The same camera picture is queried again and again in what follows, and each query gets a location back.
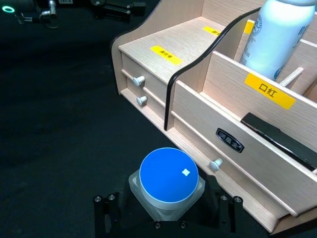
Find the drawer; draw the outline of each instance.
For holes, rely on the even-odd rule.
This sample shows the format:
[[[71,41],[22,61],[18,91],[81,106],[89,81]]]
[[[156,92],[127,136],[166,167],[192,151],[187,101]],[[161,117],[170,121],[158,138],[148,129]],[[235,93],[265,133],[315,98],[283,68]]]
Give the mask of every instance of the drawer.
[[[149,90],[144,91],[140,87],[136,87],[133,82],[127,78],[128,89],[136,96],[136,98],[142,98],[144,96],[147,97],[146,102],[143,105],[137,105],[137,107],[148,106],[151,108],[160,119],[164,120],[165,109],[164,106],[161,105],[158,101],[153,98],[153,93]]]
[[[149,89],[154,95],[156,95],[161,101],[166,100],[166,89],[167,85],[163,83],[160,79],[154,77],[147,70],[142,68],[140,65],[135,63],[127,55],[122,54],[123,69],[129,73],[132,77],[138,78],[140,76],[145,77],[145,83],[140,85]]]
[[[317,176],[244,126],[233,115],[179,81],[175,86],[172,114],[190,125],[227,161],[292,215],[297,216],[317,206]],[[244,146],[241,153],[218,138],[216,132],[219,128]]]

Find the wooden compartment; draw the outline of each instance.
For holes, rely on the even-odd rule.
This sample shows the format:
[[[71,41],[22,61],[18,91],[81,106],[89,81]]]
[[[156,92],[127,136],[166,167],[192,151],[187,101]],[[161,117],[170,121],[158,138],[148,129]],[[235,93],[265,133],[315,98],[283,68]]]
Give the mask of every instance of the wooden compartment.
[[[119,93],[270,233],[317,219],[317,176],[240,121],[253,113],[317,152],[317,15],[277,82],[239,64],[265,0],[161,0],[133,31],[113,42]],[[139,87],[133,77],[144,76]],[[286,102],[261,94],[251,76]],[[137,97],[147,96],[139,106]],[[245,146],[215,135],[225,128]],[[214,173],[209,163],[224,160]]]

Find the drawer knob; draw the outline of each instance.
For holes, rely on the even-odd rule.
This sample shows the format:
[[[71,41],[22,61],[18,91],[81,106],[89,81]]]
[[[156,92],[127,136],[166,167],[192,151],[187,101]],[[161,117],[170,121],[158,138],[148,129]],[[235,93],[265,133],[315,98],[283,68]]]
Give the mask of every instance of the drawer knob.
[[[145,77],[144,76],[140,76],[140,77],[133,77],[132,78],[132,82],[134,83],[135,86],[140,87],[140,85],[145,81]]]
[[[221,158],[216,159],[214,161],[210,162],[210,167],[212,169],[212,171],[217,172],[219,171],[220,166],[222,165],[223,160]]]
[[[137,98],[137,103],[140,105],[140,106],[143,106],[148,100],[148,97],[147,96],[143,96],[141,98]]]

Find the blue round object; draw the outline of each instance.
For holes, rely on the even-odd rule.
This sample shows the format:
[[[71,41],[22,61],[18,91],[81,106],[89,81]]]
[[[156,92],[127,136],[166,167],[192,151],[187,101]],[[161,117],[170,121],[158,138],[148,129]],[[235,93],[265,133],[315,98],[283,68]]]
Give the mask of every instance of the blue round object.
[[[152,151],[140,167],[140,182],[145,192],[164,203],[178,203],[190,197],[198,184],[195,162],[174,148]]]

